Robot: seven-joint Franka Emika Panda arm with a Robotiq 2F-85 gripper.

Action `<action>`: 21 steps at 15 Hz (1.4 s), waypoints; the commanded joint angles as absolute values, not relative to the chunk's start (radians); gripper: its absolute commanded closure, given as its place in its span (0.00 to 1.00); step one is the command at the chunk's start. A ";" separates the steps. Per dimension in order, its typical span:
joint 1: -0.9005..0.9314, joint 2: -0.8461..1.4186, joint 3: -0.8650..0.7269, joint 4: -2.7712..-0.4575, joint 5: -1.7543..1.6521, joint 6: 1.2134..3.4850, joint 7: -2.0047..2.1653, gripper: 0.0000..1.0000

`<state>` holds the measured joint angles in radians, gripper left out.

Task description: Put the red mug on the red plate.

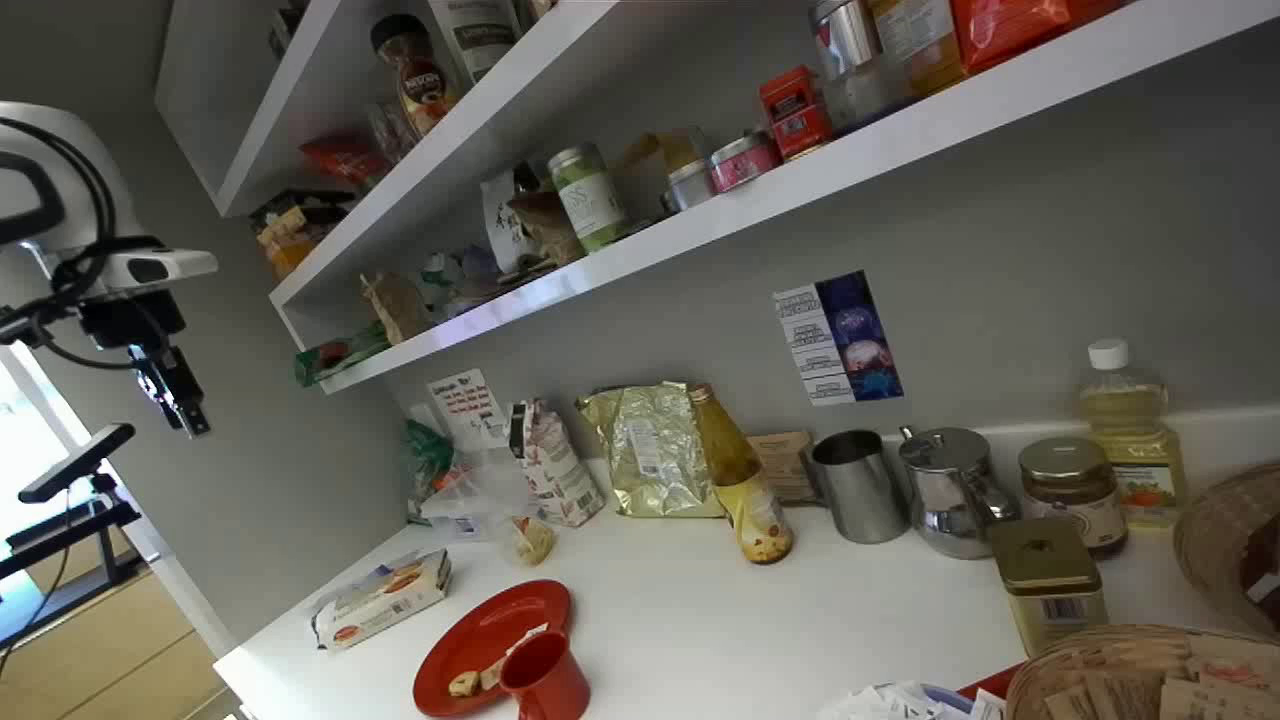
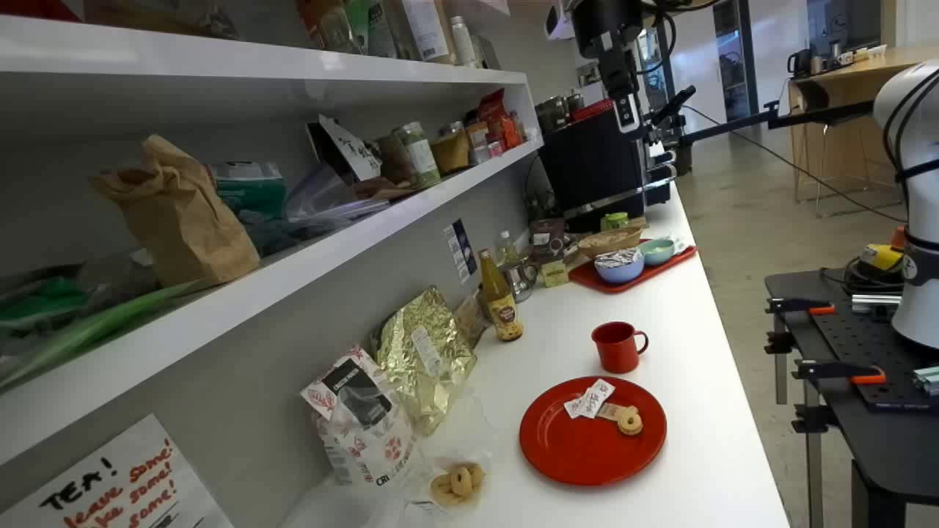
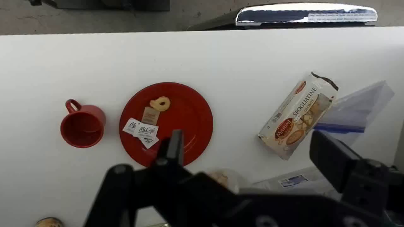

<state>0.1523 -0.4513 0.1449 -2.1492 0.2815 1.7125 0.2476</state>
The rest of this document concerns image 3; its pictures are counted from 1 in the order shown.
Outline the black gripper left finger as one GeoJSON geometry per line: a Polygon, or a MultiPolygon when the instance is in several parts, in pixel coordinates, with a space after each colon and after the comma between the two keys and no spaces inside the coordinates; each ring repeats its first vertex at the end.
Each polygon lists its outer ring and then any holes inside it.
{"type": "Polygon", "coordinates": [[[184,137],[180,130],[173,130],[169,138],[161,140],[155,164],[166,166],[174,163],[183,164],[184,157],[184,137]]]}

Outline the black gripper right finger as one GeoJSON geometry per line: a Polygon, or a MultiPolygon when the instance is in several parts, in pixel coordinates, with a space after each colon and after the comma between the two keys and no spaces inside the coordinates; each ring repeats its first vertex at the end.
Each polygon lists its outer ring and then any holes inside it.
{"type": "Polygon", "coordinates": [[[356,191],[354,171],[362,158],[348,146],[328,133],[314,132],[309,146],[309,158],[337,192],[348,195],[356,191]]]}

